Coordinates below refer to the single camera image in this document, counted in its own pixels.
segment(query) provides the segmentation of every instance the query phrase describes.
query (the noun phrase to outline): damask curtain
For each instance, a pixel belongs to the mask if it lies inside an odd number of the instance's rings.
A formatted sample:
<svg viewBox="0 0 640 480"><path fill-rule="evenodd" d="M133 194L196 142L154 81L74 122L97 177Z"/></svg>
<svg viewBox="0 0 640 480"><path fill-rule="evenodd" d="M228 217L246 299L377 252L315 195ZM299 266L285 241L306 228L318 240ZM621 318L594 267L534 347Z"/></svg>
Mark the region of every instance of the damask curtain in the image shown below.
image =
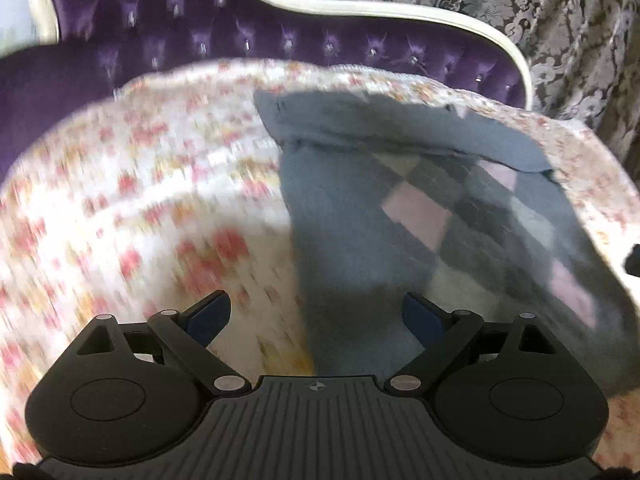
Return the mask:
<svg viewBox="0 0 640 480"><path fill-rule="evenodd" d="M640 0L388 0L497 28L529 61L534 108L596 130L640 180Z"/></svg>

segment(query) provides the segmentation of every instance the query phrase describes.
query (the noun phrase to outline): purple tufted headboard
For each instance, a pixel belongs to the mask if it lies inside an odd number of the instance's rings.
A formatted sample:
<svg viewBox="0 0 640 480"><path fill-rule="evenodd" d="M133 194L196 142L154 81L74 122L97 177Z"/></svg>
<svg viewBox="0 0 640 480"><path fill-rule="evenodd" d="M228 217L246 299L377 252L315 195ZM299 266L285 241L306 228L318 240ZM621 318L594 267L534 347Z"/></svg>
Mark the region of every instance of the purple tufted headboard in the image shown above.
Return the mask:
<svg viewBox="0 0 640 480"><path fill-rule="evenodd" d="M0 59L0 178L21 151L74 110L143 73L199 59L367 65L530 105L529 73L516 47L488 25L442 9L353 0L30 4L40 29L53 30L58 43Z"/></svg>

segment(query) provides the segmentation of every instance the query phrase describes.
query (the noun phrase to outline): metal screw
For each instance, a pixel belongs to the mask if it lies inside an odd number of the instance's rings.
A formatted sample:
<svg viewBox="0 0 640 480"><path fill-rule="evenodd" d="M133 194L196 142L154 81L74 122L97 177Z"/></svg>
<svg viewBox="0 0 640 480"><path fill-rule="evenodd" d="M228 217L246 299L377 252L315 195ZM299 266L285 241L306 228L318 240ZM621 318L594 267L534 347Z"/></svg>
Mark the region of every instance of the metal screw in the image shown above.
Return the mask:
<svg viewBox="0 0 640 480"><path fill-rule="evenodd" d="M237 375L223 375L213 381L213 385L221 392L234 392L244 386L244 379Z"/></svg>
<svg viewBox="0 0 640 480"><path fill-rule="evenodd" d="M389 381L391 387L400 392L410 392L417 390L422 384L420 379L412 375L396 375Z"/></svg>

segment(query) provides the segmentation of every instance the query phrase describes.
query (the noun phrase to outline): floral bedsheet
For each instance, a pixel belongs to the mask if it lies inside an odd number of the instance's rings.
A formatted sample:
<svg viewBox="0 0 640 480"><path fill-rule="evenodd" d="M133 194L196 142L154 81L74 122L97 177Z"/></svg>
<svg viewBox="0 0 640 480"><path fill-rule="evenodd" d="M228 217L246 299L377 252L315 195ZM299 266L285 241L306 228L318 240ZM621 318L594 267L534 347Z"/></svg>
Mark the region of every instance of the floral bedsheet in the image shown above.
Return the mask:
<svg viewBox="0 0 640 480"><path fill-rule="evenodd" d="M640 304L639 279L622 271L640 239L638 193L578 123L426 78L349 66L232 60L144 76L115 100L62 121L21 156L0 189L0 472L38 459L22 416L26 398L101 312L137 322L224 288L232 320L211 351L253 381L313 374L279 150L253 106L257 88L382 92L469 107L525 132ZM595 458L639 469L640 393L612 399L610 408Z"/></svg>

